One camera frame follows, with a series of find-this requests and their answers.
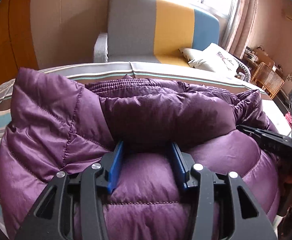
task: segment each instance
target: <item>pink curtain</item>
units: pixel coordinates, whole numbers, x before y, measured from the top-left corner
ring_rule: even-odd
[[[225,50],[242,58],[252,32],[259,0],[239,0]]]

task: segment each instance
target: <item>white pillow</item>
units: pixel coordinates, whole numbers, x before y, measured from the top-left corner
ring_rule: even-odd
[[[234,56],[229,54],[220,46],[211,43],[206,49],[203,50],[203,52],[216,57],[220,64],[224,64],[229,70],[236,72],[238,63]]]
[[[197,49],[181,48],[179,50],[189,61],[188,65],[192,68],[222,73],[231,77],[236,75],[236,71],[229,70],[225,64],[220,62],[218,56],[215,57]]]

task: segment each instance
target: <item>silver bolt head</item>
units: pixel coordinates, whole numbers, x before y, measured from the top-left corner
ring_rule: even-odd
[[[93,170],[99,170],[102,167],[102,165],[100,163],[94,163],[92,165],[92,169]]]
[[[229,173],[229,176],[230,176],[231,178],[233,178],[233,179],[236,179],[236,178],[238,177],[238,174],[237,174],[237,172],[231,171],[231,172]]]
[[[195,163],[195,164],[193,165],[193,168],[194,168],[195,170],[197,170],[197,171],[201,171],[202,169],[204,169],[204,166],[203,166],[202,164],[200,164],[200,163]]]
[[[56,176],[58,177],[58,178],[62,178],[62,177],[64,177],[66,175],[66,173],[64,172],[64,171],[59,171],[59,172],[57,172],[57,174],[56,174]]]

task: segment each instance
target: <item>yellow fabric panel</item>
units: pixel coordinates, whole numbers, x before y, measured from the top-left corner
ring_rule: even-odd
[[[156,58],[162,64],[171,64],[171,65],[189,67],[184,57],[175,57],[175,56],[170,56],[170,55],[156,55]]]
[[[156,0],[154,55],[180,56],[179,48],[191,48],[194,9],[167,0]]]

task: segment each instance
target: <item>purple down jacket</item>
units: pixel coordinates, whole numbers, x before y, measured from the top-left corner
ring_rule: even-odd
[[[276,131],[258,90],[232,94],[203,85],[157,79],[80,84],[21,69],[12,121],[0,145],[0,198],[13,239],[46,183],[60,170],[84,170],[131,144],[118,186],[104,203],[110,240],[183,239],[190,203],[181,200],[161,145],[172,140],[214,172],[236,171],[272,221],[278,202],[275,160],[236,124]],[[80,231],[75,221],[76,234]]]

